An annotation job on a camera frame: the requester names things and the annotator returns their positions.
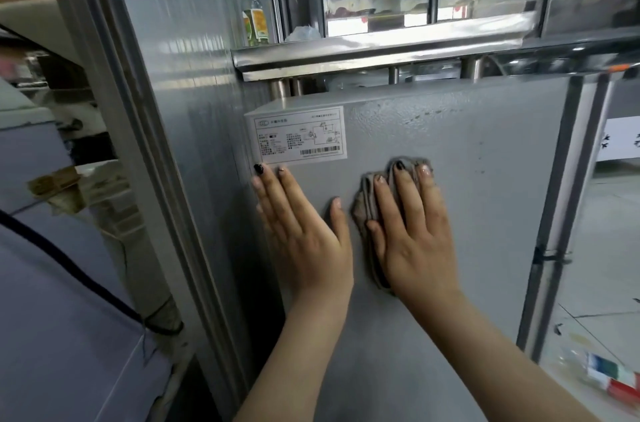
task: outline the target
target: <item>fingernail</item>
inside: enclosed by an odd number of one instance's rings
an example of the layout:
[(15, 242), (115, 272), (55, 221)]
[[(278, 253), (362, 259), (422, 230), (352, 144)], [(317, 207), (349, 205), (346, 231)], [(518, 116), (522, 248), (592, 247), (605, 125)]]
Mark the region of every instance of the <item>fingernail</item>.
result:
[(420, 173), (425, 176), (431, 176), (431, 169), (426, 164), (421, 164)]

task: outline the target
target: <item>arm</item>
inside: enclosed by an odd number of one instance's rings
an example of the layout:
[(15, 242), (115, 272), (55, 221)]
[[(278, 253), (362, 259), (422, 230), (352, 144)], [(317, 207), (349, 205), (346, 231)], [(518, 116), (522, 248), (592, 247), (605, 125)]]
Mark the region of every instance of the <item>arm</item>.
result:
[(311, 421), (324, 372), (340, 337), (353, 288), (349, 227), (332, 202), (333, 229), (286, 168), (256, 165), (253, 186), (265, 228), (294, 274), (293, 303), (278, 342), (235, 422)]
[(449, 219), (427, 166), (395, 168), (406, 226), (388, 185), (375, 189), (384, 220), (367, 226), (397, 296), (431, 337), (490, 421), (581, 421), (594, 417), (528, 359), (462, 294)]

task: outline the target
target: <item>hand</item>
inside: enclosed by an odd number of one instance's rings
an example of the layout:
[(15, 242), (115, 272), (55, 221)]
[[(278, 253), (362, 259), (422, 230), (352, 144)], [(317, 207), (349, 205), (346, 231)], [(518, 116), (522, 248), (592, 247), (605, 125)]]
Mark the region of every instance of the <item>hand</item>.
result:
[(262, 164), (254, 168), (258, 173), (252, 179), (260, 202), (257, 210), (264, 227), (289, 258), (294, 302), (305, 298), (346, 307), (353, 289), (353, 253), (340, 199), (331, 204), (332, 231), (289, 169), (278, 168), (276, 177)]
[(416, 170), (420, 191), (401, 167), (398, 169), (396, 165), (393, 174), (406, 227), (382, 176), (376, 177), (374, 188), (384, 229), (373, 220), (367, 227), (391, 287), (415, 315), (417, 310), (442, 309), (444, 304), (460, 297), (461, 291), (451, 227), (440, 189), (427, 165)]

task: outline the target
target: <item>cleaning cloth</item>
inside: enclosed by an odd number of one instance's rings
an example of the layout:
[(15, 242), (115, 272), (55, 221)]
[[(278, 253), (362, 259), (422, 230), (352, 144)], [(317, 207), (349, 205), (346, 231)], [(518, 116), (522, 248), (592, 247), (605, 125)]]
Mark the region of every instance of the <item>cleaning cloth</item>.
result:
[(419, 166), (420, 164), (426, 164), (429, 169), (433, 170), (428, 159), (408, 157), (393, 158), (389, 161), (389, 164), (384, 171), (366, 173), (362, 176), (362, 179), (360, 180), (360, 190), (356, 194), (356, 198), (353, 201), (353, 205), (351, 207), (351, 216), (356, 222), (358, 231), (360, 232), (360, 236), (362, 237), (365, 263), (369, 267), (371, 277), (380, 289), (383, 289), (391, 294), (393, 294), (393, 292), (391, 290), (389, 282), (387, 281), (387, 278), (385, 277), (385, 273), (382, 270), (380, 260), (376, 255), (376, 251), (374, 250), (373, 239), (371, 237), (371, 232), (367, 228), (367, 222), (369, 220), (375, 220), (382, 226), (384, 226), (382, 217), (380, 215), (380, 210), (378, 209), (376, 192), (373, 188), (373, 182), (376, 176), (383, 176), (387, 180), (387, 183), (391, 188), (391, 192), (393, 193), (394, 198), (396, 198), (396, 203), (400, 208), (400, 213), (402, 214), (404, 220), (404, 209), (402, 207), (402, 202), (400, 201), (400, 198), (398, 196), (396, 188), (396, 176), (394, 175), (393, 171), (394, 165), (397, 162), (401, 162), (404, 165), (404, 169), (406, 169), (411, 174), (416, 185), (418, 184), (418, 176), (415, 172), (416, 166)]

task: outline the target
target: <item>barcode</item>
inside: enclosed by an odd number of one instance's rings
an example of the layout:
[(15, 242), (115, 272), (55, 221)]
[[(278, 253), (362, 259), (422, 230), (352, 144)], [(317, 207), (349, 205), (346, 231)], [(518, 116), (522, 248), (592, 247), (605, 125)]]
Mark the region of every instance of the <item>barcode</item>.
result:
[(300, 155), (314, 155), (317, 153), (329, 153), (331, 151), (340, 151), (340, 146), (330, 146), (328, 148), (316, 148), (315, 150), (300, 150)]

